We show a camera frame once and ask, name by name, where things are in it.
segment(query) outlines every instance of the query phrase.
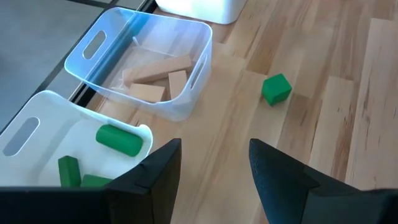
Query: rectangular wooden block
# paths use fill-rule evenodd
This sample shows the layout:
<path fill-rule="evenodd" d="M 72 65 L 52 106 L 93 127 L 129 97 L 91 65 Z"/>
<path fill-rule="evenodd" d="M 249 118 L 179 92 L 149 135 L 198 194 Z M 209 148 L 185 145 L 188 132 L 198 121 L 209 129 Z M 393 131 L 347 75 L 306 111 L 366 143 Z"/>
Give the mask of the rectangular wooden block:
<path fill-rule="evenodd" d="M 133 83 L 130 86 L 130 96 L 150 103 L 156 103 L 163 100 L 165 88 L 162 86 L 145 85 Z"/>
<path fill-rule="evenodd" d="M 169 85 L 171 99 L 178 97 L 187 84 L 187 73 L 185 70 L 169 73 Z"/>
<path fill-rule="evenodd" d="M 189 55 L 173 57 L 123 71 L 124 83 L 146 83 L 167 78 L 170 72 L 185 70 L 192 66 Z"/>

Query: green cube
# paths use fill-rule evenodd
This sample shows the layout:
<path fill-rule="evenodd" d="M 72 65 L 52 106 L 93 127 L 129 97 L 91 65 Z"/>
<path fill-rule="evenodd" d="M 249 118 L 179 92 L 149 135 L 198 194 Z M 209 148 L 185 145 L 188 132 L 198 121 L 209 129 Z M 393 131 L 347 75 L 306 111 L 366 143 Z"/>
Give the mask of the green cube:
<path fill-rule="evenodd" d="M 262 83 L 261 93 L 270 106 L 286 100 L 291 91 L 292 86 L 290 86 L 284 74 L 270 77 Z"/>
<path fill-rule="evenodd" d="M 83 176 L 80 187 L 103 187 L 111 181 L 112 180 L 108 178 L 86 174 Z"/>
<path fill-rule="evenodd" d="M 79 162 L 72 156 L 64 156 L 58 160 L 61 187 L 79 187 L 81 184 Z"/>

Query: green block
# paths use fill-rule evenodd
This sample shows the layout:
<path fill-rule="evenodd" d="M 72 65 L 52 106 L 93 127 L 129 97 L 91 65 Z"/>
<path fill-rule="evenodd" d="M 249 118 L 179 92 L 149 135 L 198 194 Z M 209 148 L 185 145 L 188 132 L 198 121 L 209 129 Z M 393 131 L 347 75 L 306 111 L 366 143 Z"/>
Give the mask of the green block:
<path fill-rule="evenodd" d="M 270 106 L 286 100 L 292 91 L 292 86 L 283 74 L 270 77 L 262 83 L 261 93 Z"/>
<path fill-rule="evenodd" d="M 110 124 L 102 125 L 97 131 L 95 139 L 99 143 L 131 157 L 139 153 L 144 143 L 139 136 Z"/>
<path fill-rule="evenodd" d="M 111 181 L 112 180 L 108 178 L 86 174 L 83 176 L 80 187 L 103 187 Z"/>
<path fill-rule="evenodd" d="M 61 187 L 79 187 L 81 184 L 79 162 L 72 156 L 64 156 L 58 160 Z"/>

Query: white plastic bin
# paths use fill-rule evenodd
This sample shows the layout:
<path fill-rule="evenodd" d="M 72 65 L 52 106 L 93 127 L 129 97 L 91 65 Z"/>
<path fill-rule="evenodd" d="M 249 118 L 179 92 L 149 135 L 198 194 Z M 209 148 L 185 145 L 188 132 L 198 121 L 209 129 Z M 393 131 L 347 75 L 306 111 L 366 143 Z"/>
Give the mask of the white plastic bin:
<path fill-rule="evenodd" d="M 112 124 L 143 140 L 129 157 L 95 140 L 97 130 Z M 60 186 L 58 159 L 79 160 L 81 176 L 115 179 L 138 165 L 152 147 L 146 125 L 134 127 L 74 105 L 51 91 L 33 96 L 0 135 L 0 186 Z"/>
<path fill-rule="evenodd" d="M 85 52 L 101 35 L 104 41 L 87 57 Z M 211 36 L 211 28 L 202 22 L 115 7 L 101 15 L 73 49 L 65 69 L 107 98 L 181 121 L 189 117 L 210 74 Z M 128 95 L 123 70 L 184 55 L 194 66 L 178 97 L 148 103 Z M 152 84 L 162 85 L 159 81 Z"/>
<path fill-rule="evenodd" d="M 161 10 L 218 24 L 234 22 L 247 0 L 156 0 Z"/>

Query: wooden block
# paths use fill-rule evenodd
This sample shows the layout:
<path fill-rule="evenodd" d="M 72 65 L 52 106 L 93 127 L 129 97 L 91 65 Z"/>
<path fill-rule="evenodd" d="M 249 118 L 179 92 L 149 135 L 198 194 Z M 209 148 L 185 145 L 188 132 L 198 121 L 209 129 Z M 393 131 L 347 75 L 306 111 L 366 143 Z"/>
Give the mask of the wooden block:
<path fill-rule="evenodd" d="M 148 85 L 155 85 L 155 86 L 162 86 L 165 88 L 164 96 L 163 96 L 163 101 L 170 100 L 170 84 L 169 84 L 169 78 L 162 78 L 160 80 L 156 80 L 153 82 L 146 83 Z"/>
<path fill-rule="evenodd" d="M 189 55 L 168 58 L 123 71 L 124 83 L 146 83 L 167 78 L 170 72 L 185 70 L 192 66 Z"/>
<path fill-rule="evenodd" d="M 169 85 L 171 99 L 178 97 L 187 84 L 187 73 L 185 70 L 169 73 Z"/>
<path fill-rule="evenodd" d="M 165 88 L 162 86 L 144 85 L 133 83 L 130 86 L 129 94 L 140 100 L 156 103 L 163 100 Z"/>

